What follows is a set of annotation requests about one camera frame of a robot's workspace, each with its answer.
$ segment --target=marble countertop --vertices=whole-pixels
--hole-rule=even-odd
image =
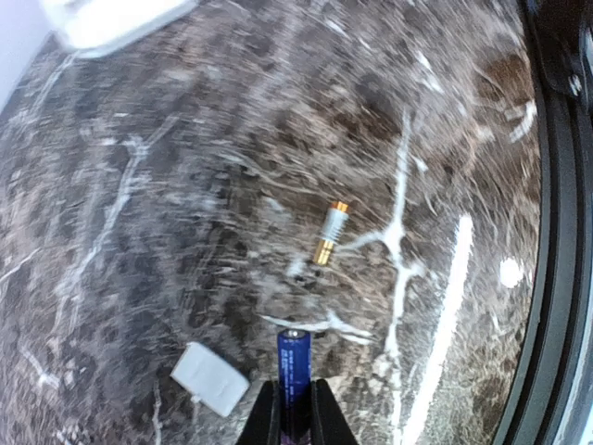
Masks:
[[[232,444],[289,325],[360,444],[489,443],[535,117],[512,1],[211,1],[103,59],[49,42],[0,116],[0,442]],[[252,382],[228,419],[170,379],[189,341]]]

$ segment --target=white block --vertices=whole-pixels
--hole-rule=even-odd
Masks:
[[[249,388],[249,382],[229,363],[200,343],[188,343],[171,377],[195,400],[227,417]]]

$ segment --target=black plastic object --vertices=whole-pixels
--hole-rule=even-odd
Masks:
[[[541,153],[540,239],[524,347],[494,445],[574,445],[593,403],[590,6],[524,6]]]
[[[311,385],[311,445],[358,445],[325,380]],[[263,384],[236,445],[280,445],[280,391]]]

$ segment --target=white object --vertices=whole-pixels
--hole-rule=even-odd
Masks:
[[[78,57],[102,57],[187,14],[196,0],[41,0],[57,39]]]
[[[188,343],[171,377],[194,401],[227,417],[249,388],[249,382],[229,363],[200,343]]]

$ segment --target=white plastic container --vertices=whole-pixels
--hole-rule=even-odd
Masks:
[[[196,0],[41,0],[57,39],[78,57],[102,57],[187,14]]]

